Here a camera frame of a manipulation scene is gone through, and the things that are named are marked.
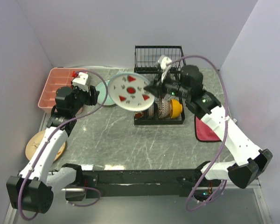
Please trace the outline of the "beige bird plate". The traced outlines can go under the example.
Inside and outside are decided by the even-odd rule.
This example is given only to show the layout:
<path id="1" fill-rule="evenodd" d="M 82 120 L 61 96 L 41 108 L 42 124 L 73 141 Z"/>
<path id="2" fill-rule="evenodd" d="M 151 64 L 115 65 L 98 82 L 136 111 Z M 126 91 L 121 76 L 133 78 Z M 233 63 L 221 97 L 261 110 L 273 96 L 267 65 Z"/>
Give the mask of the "beige bird plate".
<path id="1" fill-rule="evenodd" d="M 38 132 L 27 143 L 26 149 L 25 149 L 25 156 L 29 161 L 32 159 L 32 157 L 35 154 L 37 148 L 39 147 L 39 145 L 40 145 L 40 143 L 41 143 L 41 141 L 44 137 L 44 134 L 45 134 L 44 130 Z M 60 147 L 60 149 L 58 150 L 54 161 L 57 161 L 62 156 L 65 149 L 66 149 L 66 142 L 64 142 L 62 144 L 62 146 Z"/>

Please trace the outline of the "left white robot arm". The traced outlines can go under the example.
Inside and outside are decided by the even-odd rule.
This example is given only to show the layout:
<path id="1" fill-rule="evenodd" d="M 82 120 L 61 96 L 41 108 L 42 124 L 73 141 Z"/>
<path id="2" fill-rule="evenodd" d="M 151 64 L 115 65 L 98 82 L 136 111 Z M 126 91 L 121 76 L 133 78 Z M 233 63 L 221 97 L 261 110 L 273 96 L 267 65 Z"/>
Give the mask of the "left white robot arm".
<path id="1" fill-rule="evenodd" d="M 92 85 L 86 90 L 64 86 L 56 91 L 56 104 L 40 145 L 26 167 L 17 176 L 9 177 L 6 183 L 10 203 L 24 219 L 27 219 L 24 211 L 46 213 L 54 195 L 69 185 L 88 189 L 80 165 L 66 163 L 51 177 L 48 174 L 57 152 L 77 122 L 77 112 L 84 105 L 96 105 L 98 95 L 99 91 Z"/>

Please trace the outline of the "orange bowl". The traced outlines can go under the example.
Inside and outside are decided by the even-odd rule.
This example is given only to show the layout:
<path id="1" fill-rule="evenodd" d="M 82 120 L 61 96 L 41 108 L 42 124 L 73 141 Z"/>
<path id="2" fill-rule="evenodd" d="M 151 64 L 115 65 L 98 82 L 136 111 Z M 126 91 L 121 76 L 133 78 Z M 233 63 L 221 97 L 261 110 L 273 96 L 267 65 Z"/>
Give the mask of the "orange bowl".
<path id="1" fill-rule="evenodd" d="M 179 117 L 179 115 L 183 111 L 182 104 L 176 99 L 171 99 L 169 103 L 170 103 L 170 113 L 169 113 L 170 118 L 175 119 Z"/>

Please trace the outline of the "mint green flower plate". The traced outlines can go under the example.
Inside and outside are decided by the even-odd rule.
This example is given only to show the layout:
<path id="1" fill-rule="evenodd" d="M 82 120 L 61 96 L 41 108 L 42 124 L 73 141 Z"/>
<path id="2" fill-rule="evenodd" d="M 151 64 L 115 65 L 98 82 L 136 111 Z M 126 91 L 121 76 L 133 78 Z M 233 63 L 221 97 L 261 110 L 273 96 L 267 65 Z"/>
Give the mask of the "mint green flower plate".
<path id="1" fill-rule="evenodd" d="M 103 84 L 103 82 L 100 82 L 97 86 L 96 86 L 96 90 L 99 91 L 99 96 L 98 96 L 98 104 L 102 104 L 104 99 L 105 99 L 105 85 Z M 106 98 L 106 101 L 103 103 L 103 106 L 114 106 L 116 105 L 115 102 L 111 99 L 111 97 L 108 95 Z"/>

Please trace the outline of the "brown glazed bowl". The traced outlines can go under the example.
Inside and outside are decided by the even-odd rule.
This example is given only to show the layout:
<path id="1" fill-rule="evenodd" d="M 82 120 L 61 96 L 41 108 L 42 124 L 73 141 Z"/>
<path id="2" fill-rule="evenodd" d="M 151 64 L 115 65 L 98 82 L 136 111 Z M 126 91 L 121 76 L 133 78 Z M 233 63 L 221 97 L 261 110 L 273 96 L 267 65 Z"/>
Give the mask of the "brown glazed bowl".
<path id="1" fill-rule="evenodd" d="M 146 118 L 146 119 L 153 118 L 154 117 L 154 108 L 155 108 L 155 106 L 154 106 L 154 103 L 153 103 L 148 109 L 146 109 L 144 111 L 144 118 Z"/>

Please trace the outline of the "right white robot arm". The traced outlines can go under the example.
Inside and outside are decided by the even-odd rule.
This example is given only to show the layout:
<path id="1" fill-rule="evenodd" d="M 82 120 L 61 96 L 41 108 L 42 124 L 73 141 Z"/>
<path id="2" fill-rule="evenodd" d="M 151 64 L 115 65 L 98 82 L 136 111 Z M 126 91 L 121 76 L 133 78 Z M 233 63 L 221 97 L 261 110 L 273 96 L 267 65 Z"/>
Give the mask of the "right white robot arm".
<path id="1" fill-rule="evenodd" d="M 226 146 L 234 160 L 205 162 L 197 167 L 196 183 L 205 186 L 211 180 L 229 180 L 245 189 L 270 163 L 273 154 L 254 144 L 228 115 L 225 105 L 203 87 L 203 75 L 196 66 L 185 65 L 178 81 L 169 77 L 169 69 L 158 68 L 158 75 L 144 88 L 155 97 L 171 94 L 184 99 L 185 105 L 208 126 Z"/>

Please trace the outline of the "patterned purple bowl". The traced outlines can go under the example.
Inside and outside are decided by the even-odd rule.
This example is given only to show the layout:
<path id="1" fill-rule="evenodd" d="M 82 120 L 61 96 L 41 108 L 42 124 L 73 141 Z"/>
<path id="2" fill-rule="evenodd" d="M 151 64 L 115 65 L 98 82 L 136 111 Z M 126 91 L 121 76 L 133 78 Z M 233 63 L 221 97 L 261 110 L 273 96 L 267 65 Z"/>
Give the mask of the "patterned purple bowl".
<path id="1" fill-rule="evenodd" d="M 170 101 L 168 99 L 158 99 L 157 108 L 158 108 L 159 119 L 165 119 L 169 117 L 171 106 L 170 106 Z"/>

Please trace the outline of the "black wire dish rack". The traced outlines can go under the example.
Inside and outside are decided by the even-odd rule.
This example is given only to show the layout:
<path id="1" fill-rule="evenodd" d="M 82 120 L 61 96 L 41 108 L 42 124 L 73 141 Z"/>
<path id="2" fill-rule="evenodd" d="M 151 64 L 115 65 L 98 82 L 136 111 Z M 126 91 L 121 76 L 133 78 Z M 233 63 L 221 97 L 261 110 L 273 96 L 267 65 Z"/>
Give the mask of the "black wire dish rack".
<path id="1" fill-rule="evenodd" d="M 173 101 L 183 105 L 183 101 L 176 94 L 161 90 L 161 69 L 156 65 L 161 56 L 167 56 L 171 60 L 176 60 L 184 56 L 182 46 L 153 46 L 136 45 L 134 52 L 134 72 L 143 75 L 151 84 L 157 85 L 155 100 L 153 105 L 143 112 L 136 112 L 134 115 L 134 125 L 182 125 L 185 120 L 184 111 L 178 113 L 175 118 L 171 118 Z"/>

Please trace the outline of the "white bowl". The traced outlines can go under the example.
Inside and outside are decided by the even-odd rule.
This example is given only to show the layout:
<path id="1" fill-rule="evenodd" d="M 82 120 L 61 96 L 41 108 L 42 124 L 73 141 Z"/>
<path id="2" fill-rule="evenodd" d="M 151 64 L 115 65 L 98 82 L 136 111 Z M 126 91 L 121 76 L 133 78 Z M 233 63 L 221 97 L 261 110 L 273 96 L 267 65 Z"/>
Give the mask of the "white bowl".
<path id="1" fill-rule="evenodd" d="M 135 112 L 134 113 L 134 118 L 135 119 L 142 118 L 143 116 L 144 116 L 144 112 Z"/>

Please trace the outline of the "watermelon pattern plate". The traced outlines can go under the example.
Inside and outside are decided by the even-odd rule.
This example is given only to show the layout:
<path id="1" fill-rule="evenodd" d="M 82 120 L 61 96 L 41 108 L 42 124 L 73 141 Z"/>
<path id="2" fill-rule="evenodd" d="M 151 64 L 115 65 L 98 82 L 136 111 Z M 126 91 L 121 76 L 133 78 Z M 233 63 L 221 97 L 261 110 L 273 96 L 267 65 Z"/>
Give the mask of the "watermelon pattern plate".
<path id="1" fill-rule="evenodd" d="M 155 96 L 144 90 L 150 81 L 134 72 L 118 72 L 108 83 L 108 94 L 119 107 L 132 111 L 144 111 L 153 105 Z"/>

